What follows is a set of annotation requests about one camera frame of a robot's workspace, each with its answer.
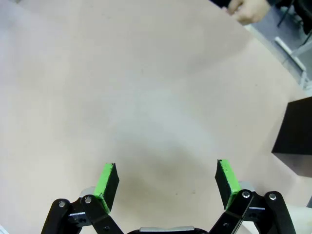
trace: floor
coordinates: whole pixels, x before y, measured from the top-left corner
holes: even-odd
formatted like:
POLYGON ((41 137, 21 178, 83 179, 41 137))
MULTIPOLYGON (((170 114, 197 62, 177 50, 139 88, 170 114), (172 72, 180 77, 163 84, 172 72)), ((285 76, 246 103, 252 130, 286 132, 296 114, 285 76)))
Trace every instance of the floor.
MULTIPOLYGON (((277 27, 286 7, 278 9, 272 7, 266 17, 259 23, 255 23, 248 27, 255 36, 265 44, 269 50, 284 63, 284 66, 289 70, 293 77, 299 82, 301 70, 291 60, 287 59, 287 54, 281 49, 281 47, 275 43, 274 38, 280 37, 290 49, 298 48, 306 39, 306 35, 303 32, 302 26, 296 22, 298 16, 294 17, 294 10, 291 8, 289 14, 282 22, 280 27, 277 27)), ((308 51, 299 56, 299 59, 307 68, 308 78, 312 79, 312 51, 308 51)))

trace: white table surface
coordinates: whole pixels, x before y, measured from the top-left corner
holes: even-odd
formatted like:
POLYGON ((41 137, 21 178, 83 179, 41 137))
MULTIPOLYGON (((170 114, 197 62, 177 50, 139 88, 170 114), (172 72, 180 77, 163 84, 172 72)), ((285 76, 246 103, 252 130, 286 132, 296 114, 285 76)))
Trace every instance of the white table surface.
MULTIPOLYGON (((209 230, 216 161, 305 206, 312 180, 270 153, 304 97, 272 54, 207 0, 0 0, 0 225, 39 233, 57 198, 120 184, 111 213, 209 230)), ((89 228, 84 233, 94 233, 89 228)))

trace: silver bolt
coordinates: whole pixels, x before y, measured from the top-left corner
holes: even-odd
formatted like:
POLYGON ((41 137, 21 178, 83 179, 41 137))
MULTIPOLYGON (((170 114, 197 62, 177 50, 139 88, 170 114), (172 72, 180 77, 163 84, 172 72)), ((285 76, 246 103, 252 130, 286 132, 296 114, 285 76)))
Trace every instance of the silver bolt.
POLYGON ((66 203, 64 201, 61 201, 58 206, 60 206, 61 208, 64 207, 66 205, 66 203))
POLYGON ((276 195, 275 195, 275 194, 270 194, 270 195, 269 195, 269 198, 270 198, 271 200, 275 200, 275 199, 276 199, 276 195))
POLYGON ((244 198, 249 198, 249 197, 250 197, 250 194, 249 194, 249 192, 247 192, 247 191, 244 191, 244 192, 242 193, 242 195, 243 195, 244 198))
POLYGON ((91 199, 90 197, 87 197, 86 200, 85 200, 85 202, 86 202, 87 204, 89 204, 91 201, 92 201, 92 199, 91 199))

